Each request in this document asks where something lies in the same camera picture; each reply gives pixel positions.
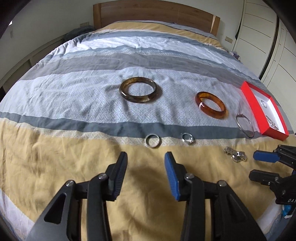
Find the silver ring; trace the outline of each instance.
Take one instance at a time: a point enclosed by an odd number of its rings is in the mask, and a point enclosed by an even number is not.
[[[190,136],[190,140],[185,140],[184,139],[185,135]],[[188,145],[191,145],[194,142],[193,136],[191,134],[189,134],[189,133],[183,133],[181,137],[182,137],[182,141],[187,143]]]
[[[267,108],[267,104],[263,100],[261,100],[260,102],[263,107]]]
[[[250,123],[250,125],[251,125],[251,127],[252,127],[252,130],[253,130],[253,134],[252,134],[252,135],[248,135],[247,132],[241,127],[241,125],[239,124],[239,122],[238,122],[238,120],[237,120],[238,117],[243,117],[243,118],[246,118],[246,119],[248,120],[248,122]],[[237,125],[238,125],[239,128],[242,130],[242,132],[245,133],[247,137],[249,137],[249,138],[253,138],[255,132],[254,132],[254,127],[253,127],[252,123],[250,122],[250,120],[249,120],[245,115],[243,115],[243,114],[237,114],[237,116],[236,116],[236,120],[237,120]]]
[[[148,143],[148,139],[149,139],[150,137],[152,137],[152,136],[155,136],[155,137],[157,137],[157,139],[158,139],[156,145],[154,145],[154,146],[151,146],[151,145]],[[146,145],[147,147],[150,147],[150,148],[156,148],[156,147],[158,147],[158,145],[160,144],[160,137],[159,137],[157,134],[149,134],[149,135],[147,135],[147,136],[145,137],[144,142],[145,142],[145,145]]]

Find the patterned fabric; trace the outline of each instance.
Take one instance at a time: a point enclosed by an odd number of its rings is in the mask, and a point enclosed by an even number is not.
[[[142,104],[123,99],[120,84],[136,76],[154,80],[161,96]],[[2,216],[24,240],[66,180],[90,180],[125,151],[128,168],[121,195],[108,203],[113,240],[177,240],[184,204],[171,196],[164,169],[164,154],[172,151],[177,162],[202,180],[226,180],[259,218],[274,194],[249,181],[249,172],[284,177],[291,169],[255,162],[252,154],[280,143],[296,145],[296,138],[280,106],[291,135],[284,142],[260,135],[240,90],[245,80],[269,93],[216,37],[184,26],[117,22],[64,43],[22,76],[0,103]],[[129,91],[144,95],[151,88],[134,84]],[[194,101],[199,91],[219,97],[227,118],[201,112]],[[253,123],[253,139],[238,128],[237,113]],[[184,132],[194,136],[194,145],[182,142]],[[162,138],[159,148],[144,146],[150,133]],[[234,163],[223,153],[225,146],[244,151],[248,161]],[[208,240],[210,230],[206,232]]]

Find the amber bangle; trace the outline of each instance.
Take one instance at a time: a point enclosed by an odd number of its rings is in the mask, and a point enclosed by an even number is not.
[[[149,95],[143,95],[143,96],[134,96],[134,95],[128,94],[127,91],[128,91],[129,85],[137,82],[150,85],[153,88],[153,92]],[[126,100],[131,102],[136,102],[136,103],[143,103],[150,100],[154,100],[156,98],[158,94],[158,86],[154,81],[150,79],[147,79],[144,77],[133,77],[123,81],[122,84],[120,85],[119,91],[121,96]]]
[[[221,111],[213,110],[212,108],[205,105],[201,100],[202,98],[210,99],[211,101],[214,101],[220,107]],[[211,117],[214,117],[217,119],[222,119],[226,115],[226,107],[225,107],[224,103],[222,102],[222,100],[220,100],[217,96],[215,96],[211,93],[208,93],[208,92],[197,93],[197,95],[195,96],[195,102],[196,102],[197,106],[204,113],[206,113],[207,115],[209,115]]]

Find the blue gripper pad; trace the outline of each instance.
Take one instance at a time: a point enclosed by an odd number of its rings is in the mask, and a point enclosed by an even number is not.
[[[277,153],[272,153],[268,151],[255,151],[253,158],[256,161],[265,161],[275,163],[280,160],[280,157]]]
[[[174,198],[177,201],[179,201],[180,199],[179,183],[173,167],[173,163],[171,162],[171,159],[168,153],[165,154],[165,170],[167,172],[171,193],[174,196]]]

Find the yellow fabric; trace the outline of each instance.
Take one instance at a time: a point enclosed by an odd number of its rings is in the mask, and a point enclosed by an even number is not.
[[[278,144],[296,145],[296,138],[291,135],[284,142],[262,137],[244,139],[244,145],[238,144],[239,140],[211,140],[210,145],[165,145],[150,149],[144,145],[120,145],[113,137],[102,139],[99,134],[94,134],[92,139],[82,138],[77,131],[59,131],[64,136],[72,136],[61,137],[55,131],[7,119],[0,121],[0,130],[0,188],[33,221],[66,180],[90,180],[116,162],[121,151],[127,152],[128,167],[121,194],[115,202],[107,204],[114,241],[179,240],[185,204],[176,202],[171,195],[164,168],[167,151],[171,151],[187,171],[204,181],[226,180],[257,219],[274,194],[269,187],[251,182],[249,172],[259,169],[285,177],[292,170],[281,163],[254,161],[253,152],[258,149],[272,151]],[[231,143],[234,143],[233,148],[246,153],[247,162],[234,163],[223,153],[224,145]],[[209,225],[206,233],[206,240],[209,240]],[[82,215],[82,238],[87,240],[85,213]]]
[[[98,29],[93,33],[100,33],[106,31],[123,31],[123,30],[150,30],[168,34],[176,34],[182,37],[197,40],[198,42],[215,46],[217,48],[223,49],[220,42],[216,39],[205,37],[200,34],[182,29],[176,29],[170,26],[166,26],[160,23],[147,23],[147,22],[116,22],[109,24],[108,26]]]

